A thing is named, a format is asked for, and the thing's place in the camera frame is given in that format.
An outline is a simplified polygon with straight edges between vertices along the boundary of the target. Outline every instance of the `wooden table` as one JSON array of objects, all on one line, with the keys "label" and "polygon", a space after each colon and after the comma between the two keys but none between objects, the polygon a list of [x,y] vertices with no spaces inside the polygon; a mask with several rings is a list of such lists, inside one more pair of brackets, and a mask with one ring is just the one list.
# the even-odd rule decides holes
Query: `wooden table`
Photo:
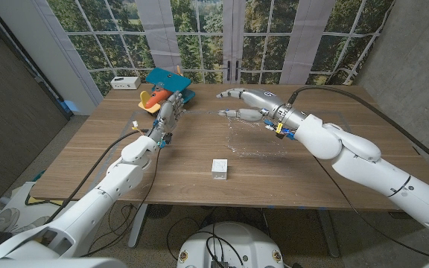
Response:
[{"label": "wooden table", "polygon": [[[185,105],[174,130],[172,144],[164,148],[147,203],[177,205],[232,205],[275,208],[347,209],[328,174],[297,141],[279,140],[264,124],[245,124],[216,114],[219,109],[247,108],[241,100],[215,95],[235,85],[199,85],[189,88],[196,97]],[[267,89],[287,100],[300,86],[243,85]],[[358,86],[336,86],[355,93],[377,106]],[[153,117],[137,107],[141,85],[136,91],[112,90],[87,119],[74,138],[37,181],[31,195],[37,199],[65,199],[85,176],[99,155],[121,135],[131,131],[137,120],[140,128],[150,128]],[[299,95],[294,106],[314,113],[324,122],[340,125],[377,144],[383,157],[429,184],[429,166],[397,130],[359,103],[342,95],[311,90]],[[138,134],[123,140],[99,164],[77,194],[83,196],[89,186],[103,179],[105,170],[121,149]],[[228,179],[212,179],[212,159],[228,159]],[[321,161],[339,183],[356,208],[375,211],[398,209],[386,197],[337,175],[330,161]],[[121,200],[141,201],[153,178],[151,166],[142,183]]]}]

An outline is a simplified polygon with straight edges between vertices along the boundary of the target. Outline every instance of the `white cube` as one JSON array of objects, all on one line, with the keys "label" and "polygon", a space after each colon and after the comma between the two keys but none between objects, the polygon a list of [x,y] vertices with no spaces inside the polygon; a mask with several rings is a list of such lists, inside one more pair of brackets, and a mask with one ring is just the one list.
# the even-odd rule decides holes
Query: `white cube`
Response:
[{"label": "white cube", "polygon": [[137,89],[140,83],[140,77],[114,77],[110,81],[114,89]]},{"label": "white cube", "polygon": [[213,159],[212,176],[213,179],[227,179],[228,159]]}]

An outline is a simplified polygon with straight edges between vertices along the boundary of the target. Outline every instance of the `orange object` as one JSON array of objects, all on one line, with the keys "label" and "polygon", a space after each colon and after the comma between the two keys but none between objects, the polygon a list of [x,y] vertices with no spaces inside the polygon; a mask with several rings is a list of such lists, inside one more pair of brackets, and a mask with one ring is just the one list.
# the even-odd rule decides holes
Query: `orange object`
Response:
[{"label": "orange object", "polygon": [[153,105],[157,104],[158,102],[168,99],[168,97],[170,97],[172,94],[173,92],[166,89],[161,89],[160,91],[152,92],[150,99],[145,104],[145,108],[147,109],[151,108]]}]

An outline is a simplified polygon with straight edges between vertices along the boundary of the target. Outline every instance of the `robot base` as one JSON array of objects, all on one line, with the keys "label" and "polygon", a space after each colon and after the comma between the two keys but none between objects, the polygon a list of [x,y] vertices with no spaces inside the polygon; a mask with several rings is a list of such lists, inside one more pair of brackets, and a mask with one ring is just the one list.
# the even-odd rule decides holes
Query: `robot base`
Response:
[{"label": "robot base", "polygon": [[[219,267],[214,263],[206,248],[206,240],[212,236],[212,232],[213,225],[210,225],[187,239],[179,252],[178,268]],[[243,267],[284,267],[281,251],[276,243],[265,233],[252,226],[236,222],[215,223],[214,234],[226,240],[236,249],[243,260]],[[218,261],[226,268],[242,267],[235,251],[227,243],[221,241],[223,246],[223,250],[221,250],[218,239],[211,238],[208,245],[213,255],[216,250]]]}]

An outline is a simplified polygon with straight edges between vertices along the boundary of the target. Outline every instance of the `window pane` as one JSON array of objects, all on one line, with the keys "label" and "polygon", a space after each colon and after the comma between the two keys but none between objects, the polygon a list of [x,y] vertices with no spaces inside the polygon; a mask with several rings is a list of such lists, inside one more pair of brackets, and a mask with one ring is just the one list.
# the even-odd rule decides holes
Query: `window pane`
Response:
[{"label": "window pane", "polygon": [[178,49],[184,69],[200,69],[200,44],[198,36],[177,36]]},{"label": "window pane", "polygon": [[134,0],[109,0],[112,14],[122,31],[143,31]]},{"label": "window pane", "polygon": [[135,77],[138,76],[134,70],[116,70],[117,76]]},{"label": "window pane", "polygon": [[365,53],[365,56],[363,56],[362,60],[360,60],[360,62],[357,65],[357,68],[355,69],[355,71],[358,73],[362,67],[363,64],[365,64],[366,59],[369,57],[370,52],[373,49],[373,46],[375,45],[375,42],[377,42],[376,40],[372,43],[372,45],[369,47],[369,49],[367,50],[367,52]]},{"label": "window pane", "polygon": [[241,73],[241,83],[259,83],[259,73]]},{"label": "window pane", "polygon": [[299,0],[276,0],[271,19],[271,33],[290,33],[296,18]]},{"label": "window pane", "polygon": [[69,38],[89,70],[109,67],[93,35],[69,36]]},{"label": "window pane", "polygon": [[245,36],[242,67],[248,71],[261,70],[265,36]]},{"label": "window pane", "polygon": [[366,1],[355,28],[357,34],[374,33],[380,27],[393,0]]},{"label": "window pane", "polygon": [[246,0],[244,32],[266,33],[271,0]]},{"label": "window pane", "polygon": [[289,36],[269,36],[267,39],[264,70],[282,70]]},{"label": "window pane", "polygon": [[201,71],[184,71],[183,75],[191,79],[191,83],[202,83],[203,74]]},{"label": "window pane", "polygon": [[281,73],[262,73],[261,84],[279,84]]},{"label": "window pane", "polygon": [[339,67],[352,70],[358,58],[360,57],[363,50],[365,49],[367,43],[371,40],[371,38],[373,37],[372,36],[365,36],[362,38],[352,37],[350,39],[349,44],[347,45],[347,50],[343,55],[343,59],[340,62]]},{"label": "window pane", "polygon": [[342,36],[322,36],[312,65],[312,71],[333,71],[347,41]]},{"label": "window pane", "polygon": [[329,75],[326,74],[309,74],[306,85],[325,85]]},{"label": "window pane", "polygon": [[142,82],[142,83],[147,83],[147,81],[146,81],[146,78],[147,78],[147,76],[148,76],[148,74],[150,73],[151,71],[142,71],[142,70],[139,70],[139,74],[140,74],[140,81]]},{"label": "window pane", "polygon": [[132,67],[119,35],[97,35],[114,68]]},{"label": "window pane", "polygon": [[110,81],[114,78],[113,73],[111,71],[95,71],[91,72],[90,75],[102,96],[105,97],[107,93],[109,93],[110,89],[112,89]]},{"label": "window pane", "polygon": [[88,31],[86,21],[74,0],[48,0],[48,4],[65,31]]},{"label": "window pane", "polygon": [[198,32],[197,14],[193,0],[170,0],[177,32]]},{"label": "window pane", "polygon": [[223,37],[201,36],[203,45],[203,65],[207,70],[223,68]]},{"label": "window pane", "polygon": [[124,35],[124,40],[136,68],[155,67],[145,35]]},{"label": "window pane", "polygon": [[329,80],[329,84],[331,85],[342,85],[349,75],[345,71],[338,71],[333,74],[331,79]]},{"label": "window pane", "polygon": [[207,71],[205,73],[205,83],[223,83],[223,72]]},{"label": "window pane", "polygon": [[336,0],[324,31],[350,33],[361,3],[361,0]]},{"label": "window pane", "polygon": [[104,0],[79,0],[94,31],[116,31]]},{"label": "window pane", "polygon": [[223,33],[223,1],[198,0],[200,30],[203,33]]}]

